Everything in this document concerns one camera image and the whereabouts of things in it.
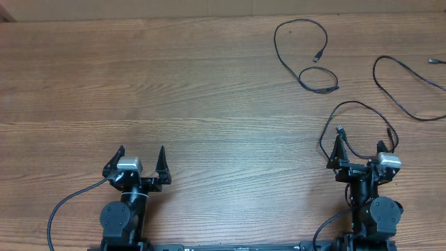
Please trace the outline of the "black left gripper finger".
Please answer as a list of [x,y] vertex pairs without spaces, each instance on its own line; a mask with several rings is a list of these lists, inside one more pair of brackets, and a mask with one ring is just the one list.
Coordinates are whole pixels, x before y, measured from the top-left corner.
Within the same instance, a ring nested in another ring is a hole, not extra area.
[[170,174],[170,171],[168,168],[167,157],[166,157],[166,152],[165,152],[164,146],[161,146],[155,171],[158,174],[159,184],[162,184],[162,185],[170,185],[171,184],[171,174]]
[[104,177],[108,177],[111,172],[117,169],[118,161],[125,155],[125,147],[121,145],[115,155],[111,158],[111,160],[104,166],[102,170],[102,175]]

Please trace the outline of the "black usb cable long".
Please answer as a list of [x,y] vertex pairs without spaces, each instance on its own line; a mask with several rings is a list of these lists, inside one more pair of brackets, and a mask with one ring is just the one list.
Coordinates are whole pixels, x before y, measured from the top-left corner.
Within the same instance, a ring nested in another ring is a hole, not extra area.
[[[388,149],[389,153],[394,153],[396,148],[399,145],[399,136],[396,132],[396,130],[394,129],[394,127],[391,125],[391,123],[377,110],[374,109],[373,107],[370,107],[366,104],[364,104],[363,102],[357,101],[357,100],[348,100],[348,101],[344,101],[339,103],[332,111],[332,113],[329,115],[326,124],[324,125],[324,128],[322,130],[321,136],[319,137],[318,140],[318,145],[322,150],[323,155],[328,159],[330,156],[328,155],[327,151],[324,149],[323,147],[323,137],[329,127],[330,122],[333,120],[333,118],[335,117],[335,114],[337,112],[337,110],[342,106],[342,105],[348,105],[348,104],[354,104],[354,105],[360,105],[362,106],[362,108],[364,110],[369,110],[370,112],[373,112],[376,116],[379,116],[383,122],[386,124],[386,130],[387,130],[387,136],[389,138],[389,141],[391,143],[391,148]],[[366,124],[367,121],[370,121],[371,118],[370,116],[367,116],[367,113],[365,111],[363,111],[363,113],[359,113],[357,112],[356,114],[349,114],[347,113],[346,115],[341,115],[341,118],[347,119],[347,123],[353,123],[355,125],[362,125],[362,124]]]

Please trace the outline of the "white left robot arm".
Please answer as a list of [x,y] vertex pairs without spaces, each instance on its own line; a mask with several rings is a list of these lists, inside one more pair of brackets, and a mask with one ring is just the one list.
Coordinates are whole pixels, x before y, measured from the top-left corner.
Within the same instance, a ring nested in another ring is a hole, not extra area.
[[101,250],[154,250],[142,236],[148,194],[160,192],[163,185],[171,184],[165,148],[160,149],[155,167],[156,177],[143,177],[141,160],[126,157],[121,146],[105,165],[102,175],[121,192],[118,201],[108,203],[101,211]]

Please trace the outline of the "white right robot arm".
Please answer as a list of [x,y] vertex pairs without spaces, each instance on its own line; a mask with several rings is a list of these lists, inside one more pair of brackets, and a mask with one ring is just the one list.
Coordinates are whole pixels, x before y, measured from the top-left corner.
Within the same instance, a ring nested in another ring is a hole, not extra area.
[[337,171],[335,180],[350,189],[349,213],[352,231],[337,237],[331,250],[396,250],[390,238],[397,233],[403,206],[378,194],[378,187],[392,181],[401,169],[398,155],[386,151],[377,153],[366,164],[354,164],[348,159],[341,135],[336,137],[327,163]]

